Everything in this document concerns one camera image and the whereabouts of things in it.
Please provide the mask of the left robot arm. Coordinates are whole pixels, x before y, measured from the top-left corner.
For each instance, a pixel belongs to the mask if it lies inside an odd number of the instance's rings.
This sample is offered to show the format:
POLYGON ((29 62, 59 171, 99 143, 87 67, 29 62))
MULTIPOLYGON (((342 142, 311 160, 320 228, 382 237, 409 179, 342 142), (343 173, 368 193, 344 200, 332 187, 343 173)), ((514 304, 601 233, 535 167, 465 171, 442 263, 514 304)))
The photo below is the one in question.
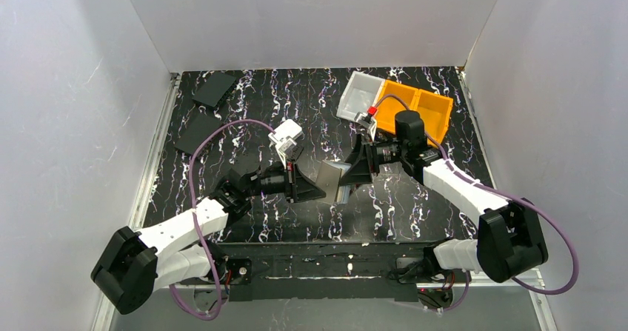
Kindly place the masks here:
POLYGON ((272 194, 290 203, 326 195, 294 162, 247 173, 230 170, 211 194, 185 212, 138 231, 116 230, 90 278, 122 315, 137 310, 154 291, 191 278, 206 278, 218 291, 227 290, 235 270, 208 236, 243 218, 253 196, 272 194))

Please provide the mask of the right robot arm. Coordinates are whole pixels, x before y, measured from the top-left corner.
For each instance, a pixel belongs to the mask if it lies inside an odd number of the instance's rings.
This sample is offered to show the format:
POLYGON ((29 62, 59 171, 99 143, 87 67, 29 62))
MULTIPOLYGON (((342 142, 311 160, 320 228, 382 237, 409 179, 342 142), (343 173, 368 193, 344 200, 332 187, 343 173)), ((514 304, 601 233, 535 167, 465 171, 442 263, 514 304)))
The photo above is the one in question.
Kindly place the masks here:
POLYGON ((458 169, 444 148, 425 130, 420 114, 395 114, 395 136, 376 141, 377 109, 355 117, 361 132, 346 159, 349 169, 339 184, 370 184, 384 164, 401 164, 404 172, 455 205, 477 228, 471 239, 445 238, 423 249, 423 258, 406 267, 412 275, 447 270, 483 272, 501 283, 537 267, 549 258, 538 214, 528 201, 491 193, 458 169))

